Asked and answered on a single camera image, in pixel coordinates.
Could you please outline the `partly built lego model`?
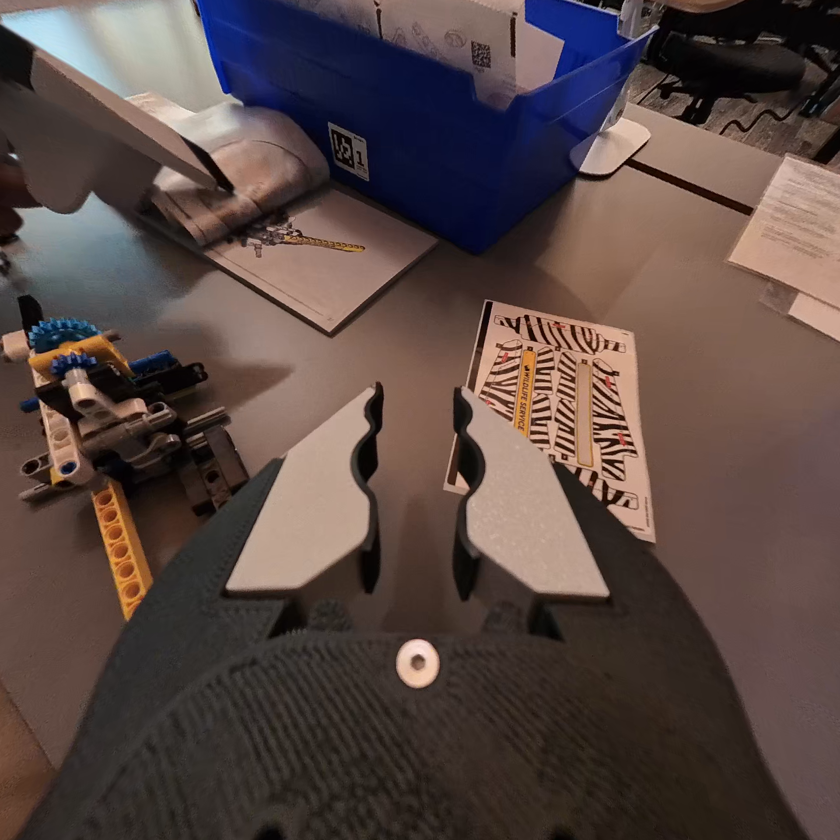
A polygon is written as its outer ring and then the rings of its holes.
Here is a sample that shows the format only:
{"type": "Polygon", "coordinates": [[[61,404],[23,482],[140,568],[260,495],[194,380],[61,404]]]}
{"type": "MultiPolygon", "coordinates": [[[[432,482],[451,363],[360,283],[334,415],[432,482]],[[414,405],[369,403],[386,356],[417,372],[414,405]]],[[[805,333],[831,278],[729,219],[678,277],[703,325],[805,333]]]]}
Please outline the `partly built lego model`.
{"type": "Polygon", "coordinates": [[[22,327],[2,335],[2,360],[26,363],[34,393],[23,413],[39,420],[45,453],[26,460],[35,506],[84,490],[98,523],[124,621],[153,583],[128,495],[174,474],[197,517],[220,511],[249,481],[223,407],[184,418],[177,402],[207,381],[203,363],[162,350],[128,360],[120,335],[88,320],[46,318],[38,301],[17,296],[22,327]]]}

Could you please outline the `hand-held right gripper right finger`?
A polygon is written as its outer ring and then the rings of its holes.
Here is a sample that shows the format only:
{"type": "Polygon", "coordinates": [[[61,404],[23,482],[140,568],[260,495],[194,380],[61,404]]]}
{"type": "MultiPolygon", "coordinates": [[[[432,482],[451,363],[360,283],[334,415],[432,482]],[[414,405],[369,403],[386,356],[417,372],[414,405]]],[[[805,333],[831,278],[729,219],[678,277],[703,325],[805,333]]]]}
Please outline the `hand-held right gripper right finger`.
{"type": "Polygon", "coordinates": [[[508,604],[530,629],[556,604],[611,593],[560,478],[544,455],[470,389],[455,388],[458,503],[453,576],[460,601],[508,604]]]}

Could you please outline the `lego instruction booklet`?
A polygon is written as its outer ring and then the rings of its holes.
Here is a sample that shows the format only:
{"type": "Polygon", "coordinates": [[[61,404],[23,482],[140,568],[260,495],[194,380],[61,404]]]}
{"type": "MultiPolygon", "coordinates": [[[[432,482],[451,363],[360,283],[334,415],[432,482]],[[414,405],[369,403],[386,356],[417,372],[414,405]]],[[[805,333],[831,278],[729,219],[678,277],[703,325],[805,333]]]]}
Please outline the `lego instruction booklet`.
{"type": "Polygon", "coordinates": [[[210,153],[234,192],[163,168],[138,218],[334,334],[438,244],[334,188],[317,145],[286,114],[227,100],[189,111],[154,92],[134,106],[210,153]]]}

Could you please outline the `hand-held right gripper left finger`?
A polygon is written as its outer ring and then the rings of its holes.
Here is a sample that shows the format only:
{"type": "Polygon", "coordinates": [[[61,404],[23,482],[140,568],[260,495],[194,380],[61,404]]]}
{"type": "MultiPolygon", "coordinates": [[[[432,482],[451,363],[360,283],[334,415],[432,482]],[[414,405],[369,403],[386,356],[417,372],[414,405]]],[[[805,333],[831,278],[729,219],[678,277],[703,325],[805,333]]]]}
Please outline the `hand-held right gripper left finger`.
{"type": "Polygon", "coordinates": [[[376,382],[290,448],[227,579],[238,599],[287,598],[301,613],[352,602],[379,581],[379,465],[384,389],[376,382]]]}

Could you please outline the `white cardboard box in bin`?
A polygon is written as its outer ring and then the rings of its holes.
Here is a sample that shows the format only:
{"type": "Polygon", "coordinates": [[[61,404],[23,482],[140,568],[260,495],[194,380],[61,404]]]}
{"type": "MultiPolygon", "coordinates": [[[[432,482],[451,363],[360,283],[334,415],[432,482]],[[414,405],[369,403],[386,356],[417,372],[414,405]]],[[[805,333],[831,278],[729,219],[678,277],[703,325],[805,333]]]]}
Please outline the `white cardboard box in bin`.
{"type": "Polygon", "coordinates": [[[518,95],[519,1],[291,1],[290,5],[471,75],[478,99],[518,95]]]}

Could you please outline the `white monitor stand base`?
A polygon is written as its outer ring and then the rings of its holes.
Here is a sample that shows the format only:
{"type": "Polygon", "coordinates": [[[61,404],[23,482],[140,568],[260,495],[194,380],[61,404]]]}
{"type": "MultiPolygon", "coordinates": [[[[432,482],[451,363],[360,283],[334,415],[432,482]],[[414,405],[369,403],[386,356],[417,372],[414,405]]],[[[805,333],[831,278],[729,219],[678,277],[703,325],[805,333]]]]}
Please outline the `white monitor stand base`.
{"type": "Polygon", "coordinates": [[[569,157],[576,172],[591,177],[608,177],[650,141],[652,135],[649,129],[624,117],[626,106],[627,95],[623,93],[599,131],[573,147],[569,157]]]}

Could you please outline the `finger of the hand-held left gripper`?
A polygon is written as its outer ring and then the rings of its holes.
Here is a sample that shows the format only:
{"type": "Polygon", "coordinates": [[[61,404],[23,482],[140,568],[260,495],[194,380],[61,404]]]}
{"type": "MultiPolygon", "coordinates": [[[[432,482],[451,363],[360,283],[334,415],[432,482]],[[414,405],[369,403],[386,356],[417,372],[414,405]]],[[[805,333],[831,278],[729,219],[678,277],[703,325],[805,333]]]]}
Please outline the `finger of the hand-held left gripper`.
{"type": "Polygon", "coordinates": [[[200,186],[234,192],[233,183],[202,147],[41,49],[33,52],[29,85],[41,101],[66,111],[86,128],[107,135],[200,186]]]}
{"type": "Polygon", "coordinates": [[[160,166],[33,92],[1,94],[2,135],[15,150],[34,198],[73,214],[94,195],[128,214],[141,205],[160,166]]]}

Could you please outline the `black office chair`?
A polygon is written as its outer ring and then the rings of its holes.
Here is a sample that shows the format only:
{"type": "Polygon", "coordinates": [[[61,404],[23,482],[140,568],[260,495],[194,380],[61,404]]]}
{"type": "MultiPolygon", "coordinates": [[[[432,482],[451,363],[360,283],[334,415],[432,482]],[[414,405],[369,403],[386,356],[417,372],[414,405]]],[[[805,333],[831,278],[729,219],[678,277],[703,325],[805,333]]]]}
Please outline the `black office chair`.
{"type": "Polygon", "coordinates": [[[661,2],[646,61],[664,74],[656,91],[689,101],[679,119],[704,124],[718,100],[803,91],[805,74],[823,81],[796,107],[819,113],[838,83],[838,1],[661,2]]]}

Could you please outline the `white paper in clear sleeve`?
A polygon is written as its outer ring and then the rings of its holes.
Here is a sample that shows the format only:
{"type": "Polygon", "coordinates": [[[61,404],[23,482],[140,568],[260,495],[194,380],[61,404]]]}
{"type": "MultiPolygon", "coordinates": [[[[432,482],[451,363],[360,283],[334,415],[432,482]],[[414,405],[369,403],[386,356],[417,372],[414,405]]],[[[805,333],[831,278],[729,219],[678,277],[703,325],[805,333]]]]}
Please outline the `white paper in clear sleeve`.
{"type": "Polygon", "coordinates": [[[760,297],[769,309],[839,342],[839,309],[803,292],[769,281],[760,297]]]}

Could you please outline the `blue plastic storage bin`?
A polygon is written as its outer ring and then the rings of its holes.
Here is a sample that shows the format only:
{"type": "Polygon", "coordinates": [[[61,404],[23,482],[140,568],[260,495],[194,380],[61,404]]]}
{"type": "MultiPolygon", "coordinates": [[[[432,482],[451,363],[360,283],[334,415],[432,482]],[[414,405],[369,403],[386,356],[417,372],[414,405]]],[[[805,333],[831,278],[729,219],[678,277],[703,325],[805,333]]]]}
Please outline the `blue plastic storage bin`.
{"type": "Polygon", "coordinates": [[[478,254],[573,180],[653,30],[577,2],[526,2],[563,41],[553,78],[500,110],[467,70],[289,2],[197,2],[222,89],[286,114],[333,178],[478,254]]]}

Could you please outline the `plain white paper sheet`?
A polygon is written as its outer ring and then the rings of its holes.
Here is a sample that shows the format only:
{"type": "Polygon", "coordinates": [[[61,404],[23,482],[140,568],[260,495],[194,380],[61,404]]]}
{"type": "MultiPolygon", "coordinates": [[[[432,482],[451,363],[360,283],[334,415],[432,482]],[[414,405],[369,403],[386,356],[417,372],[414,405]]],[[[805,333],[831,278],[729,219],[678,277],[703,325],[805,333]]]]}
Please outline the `plain white paper sheet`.
{"type": "Polygon", "coordinates": [[[564,41],[521,16],[516,23],[515,90],[530,93],[554,79],[564,41]]]}

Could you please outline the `laminated printed paper sheet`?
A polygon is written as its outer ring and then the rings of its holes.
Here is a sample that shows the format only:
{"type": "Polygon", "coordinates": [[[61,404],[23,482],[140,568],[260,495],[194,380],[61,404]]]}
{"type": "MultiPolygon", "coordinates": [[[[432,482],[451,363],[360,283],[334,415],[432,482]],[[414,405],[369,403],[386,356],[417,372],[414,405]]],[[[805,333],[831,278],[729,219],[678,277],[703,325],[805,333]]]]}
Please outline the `laminated printed paper sheet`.
{"type": "Polygon", "coordinates": [[[839,174],[787,154],[728,263],[839,307],[839,174]]]}

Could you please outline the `zebra striped sticker sheet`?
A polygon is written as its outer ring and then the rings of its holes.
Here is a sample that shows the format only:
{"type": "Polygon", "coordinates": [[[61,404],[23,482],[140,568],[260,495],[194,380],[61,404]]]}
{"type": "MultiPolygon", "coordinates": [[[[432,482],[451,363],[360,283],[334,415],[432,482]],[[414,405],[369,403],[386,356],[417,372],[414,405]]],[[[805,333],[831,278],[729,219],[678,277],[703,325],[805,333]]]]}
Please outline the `zebra striped sticker sheet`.
{"type": "Polygon", "coordinates": [[[466,385],[655,543],[631,332],[486,300],[466,385]]]}

